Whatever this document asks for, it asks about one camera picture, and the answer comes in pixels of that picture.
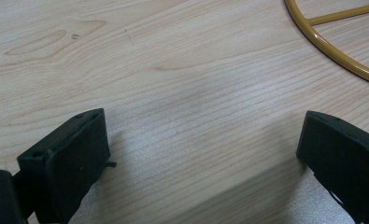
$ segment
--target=wood grain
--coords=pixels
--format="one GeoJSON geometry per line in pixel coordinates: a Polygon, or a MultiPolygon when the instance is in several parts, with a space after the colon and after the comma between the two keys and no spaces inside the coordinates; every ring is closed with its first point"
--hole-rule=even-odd
{"type": "MultiPolygon", "coordinates": [[[[369,65],[369,15],[317,29],[369,65]]],[[[294,152],[306,110],[369,132],[369,83],[313,47],[283,1],[0,1],[0,169],[96,107],[118,167],[72,223],[351,221],[294,152]]]]}

